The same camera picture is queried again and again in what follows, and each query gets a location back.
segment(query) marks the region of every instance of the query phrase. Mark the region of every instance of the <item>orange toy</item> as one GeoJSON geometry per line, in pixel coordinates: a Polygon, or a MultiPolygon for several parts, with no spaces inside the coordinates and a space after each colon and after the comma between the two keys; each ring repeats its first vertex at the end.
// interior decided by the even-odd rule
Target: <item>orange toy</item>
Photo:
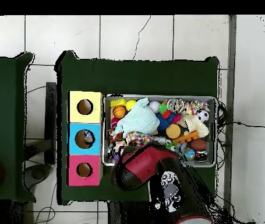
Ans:
{"type": "Polygon", "coordinates": [[[114,116],[116,118],[122,118],[125,116],[126,114],[126,108],[124,108],[124,106],[118,106],[118,107],[115,107],[112,111],[112,113],[114,114],[114,116]]]}
{"type": "Polygon", "coordinates": [[[181,136],[179,136],[176,139],[173,139],[172,141],[175,144],[182,144],[185,141],[186,142],[190,142],[191,140],[195,140],[195,139],[198,139],[198,138],[199,138],[199,134],[197,133],[197,131],[193,131],[193,132],[189,133],[188,135],[183,135],[182,134],[181,136]]]}

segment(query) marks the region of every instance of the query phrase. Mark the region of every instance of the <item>yellow box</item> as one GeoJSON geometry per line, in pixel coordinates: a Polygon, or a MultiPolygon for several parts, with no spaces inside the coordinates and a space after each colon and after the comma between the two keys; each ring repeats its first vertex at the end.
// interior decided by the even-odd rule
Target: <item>yellow box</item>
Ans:
{"type": "Polygon", "coordinates": [[[101,124],[103,95],[100,92],[69,91],[68,97],[71,123],[101,124]],[[79,103],[86,100],[91,105],[91,112],[83,115],[79,112],[79,103]]]}

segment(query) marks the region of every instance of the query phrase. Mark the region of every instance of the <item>yellow ball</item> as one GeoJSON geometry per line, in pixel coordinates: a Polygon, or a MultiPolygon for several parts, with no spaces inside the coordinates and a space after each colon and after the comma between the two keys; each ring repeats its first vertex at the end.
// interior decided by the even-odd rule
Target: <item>yellow ball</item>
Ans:
{"type": "Polygon", "coordinates": [[[127,103],[126,103],[127,111],[130,111],[131,108],[135,105],[135,103],[136,103],[136,100],[128,100],[127,103]]]}

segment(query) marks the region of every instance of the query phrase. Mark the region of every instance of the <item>light blue plush toy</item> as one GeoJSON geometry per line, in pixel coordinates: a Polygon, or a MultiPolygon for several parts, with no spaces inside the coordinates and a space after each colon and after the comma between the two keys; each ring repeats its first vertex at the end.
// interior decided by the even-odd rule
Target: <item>light blue plush toy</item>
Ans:
{"type": "Polygon", "coordinates": [[[138,100],[124,118],[119,120],[112,136],[123,132],[123,137],[133,131],[144,134],[153,133],[159,126],[159,119],[148,106],[148,98],[138,100]]]}

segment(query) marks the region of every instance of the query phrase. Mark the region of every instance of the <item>orange basketball toy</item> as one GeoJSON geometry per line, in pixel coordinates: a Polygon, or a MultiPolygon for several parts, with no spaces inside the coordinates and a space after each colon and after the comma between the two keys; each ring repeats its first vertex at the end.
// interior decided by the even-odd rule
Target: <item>orange basketball toy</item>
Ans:
{"type": "Polygon", "coordinates": [[[124,108],[124,106],[115,107],[112,113],[116,118],[122,118],[126,114],[126,108],[124,108]]]}

